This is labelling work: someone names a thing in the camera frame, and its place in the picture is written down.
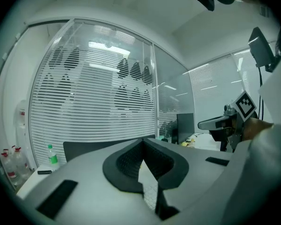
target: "large water bottle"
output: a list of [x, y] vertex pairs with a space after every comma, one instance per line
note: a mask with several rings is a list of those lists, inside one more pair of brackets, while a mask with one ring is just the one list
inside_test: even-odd
[[16, 166], [6, 152], [1, 153], [1, 155], [3, 156], [2, 165], [5, 168], [5, 171], [11, 183], [15, 186], [16, 189], [19, 189], [23, 185], [23, 180], [19, 175]]
[[48, 149], [49, 149], [48, 150], [49, 162], [50, 162], [51, 168], [53, 169], [53, 171], [55, 171], [55, 170], [59, 169], [59, 163], [58, 163], [58, 160], [57, 160], [57, 156], [56, 156], [56, 153], [53, 150], [52, 144], [48, 145]]
[[21, 151], [21, 148], [15, 148], [13, 159], [19, 174], [24, 180], [27, 180], [31, 176], [31, 171], [28, 166], [27, 158], [25, 154]]

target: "white desk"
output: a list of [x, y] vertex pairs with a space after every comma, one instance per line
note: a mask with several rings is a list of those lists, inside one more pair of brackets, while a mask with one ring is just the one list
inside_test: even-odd
[[28, 178], [28, 180], [23, 184], [23, 186], [20, 188], [20, 190], [17, 192], [17, 196], [24, 199], [28, 193], [42, 180], [44, 180], [46, 177], [48, 177], [50, 174], [42, 174], [39, 175], [38, 171], [43, 170], [52, 170], [51, 167], [40, 165], [38, 169], [36, 169], [33, 174]]
[[193, 134], [188, 140], [195, 140], [195, 148], [219, 151], [221, 148], [221, 142], [216, 142], [210, 134]]

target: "bottle with green label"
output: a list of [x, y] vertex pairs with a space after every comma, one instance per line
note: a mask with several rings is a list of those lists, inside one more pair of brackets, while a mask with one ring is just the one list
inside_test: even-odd
[[49, 149], [49, 151], [48, 151], [49, 162], [50, 162], [50, 165], [51, 165], [52, 169], [55, 171], [55, 170], [59, 169], [57, 156], [56, 156], [56, 153], [53, 150], [52, 144], [48, 145], [48, 149]]

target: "computer monitor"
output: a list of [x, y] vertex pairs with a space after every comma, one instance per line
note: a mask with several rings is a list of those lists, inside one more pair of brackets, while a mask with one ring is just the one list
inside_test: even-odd
[[178, 144], [194, 134], [193, 113], [177, 114]]

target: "green label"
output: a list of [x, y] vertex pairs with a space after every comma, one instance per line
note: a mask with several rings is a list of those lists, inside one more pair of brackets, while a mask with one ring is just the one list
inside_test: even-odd
[[49, 158], [49, 161], [50, 161], [51, 164], [57, 163], [57, 156], [55, 155], [55, 156], [53, 156], [53, 157], [50, 157], [50, 158]]

